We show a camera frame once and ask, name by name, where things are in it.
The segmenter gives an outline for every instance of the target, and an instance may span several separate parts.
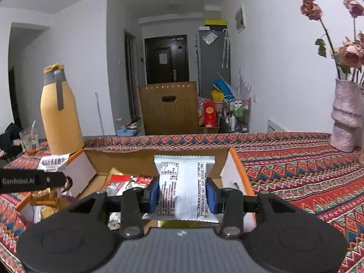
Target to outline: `thermos handle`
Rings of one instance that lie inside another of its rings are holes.
[[[56,80],[58,111],[62,111],[63,110],[63,89],[62,89],[61,71],[60,70],[55,70],[53,72],[53,75],[54,75],[54,78]]]

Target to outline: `vase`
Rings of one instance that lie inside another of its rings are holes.
[[[355,130],[364,122],[363,87],[352,81],[336,79],[332,107],[331,118],[335,123],[330,145],[350,153],[355,147]]]

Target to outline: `patterned tablecloth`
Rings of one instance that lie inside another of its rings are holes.
[[[233,147],[255,192],[267,190],[327,221],[345,235],[348,252],[340,273],[364,272],[364,168],[359,149],[347,154],[329,144],[329,134],[216,134],[141,136],[90,140],[86,147],[126,151]],[[35,169],[48,155],[46,144],[37,158],[20,157],[11,169]],[[14,210],[21,194],[0,198],[0,259],[11,272],[23,269],[16,240],[28,223]]]

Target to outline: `refrigerator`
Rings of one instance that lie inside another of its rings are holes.
[[[217,38],[208,45],[203,38],[213,32]],[[227,52],[225,52],[224,67],[221,68],[223,50],[224,50],[224,32],[217,31],[198,31],[196,33],[197,41],[197,64],[198,64],[198,90],[199,96],[212,99],[211,91],[214,88],[211,83],[213,80],[221,77],[230,84],[230,62],[226,69]]]

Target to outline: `yellow thermos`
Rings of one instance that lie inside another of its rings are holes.
[[[60,63],[44,68],[40,112],[52,155],[74,153],[84,146],[75,97]]]

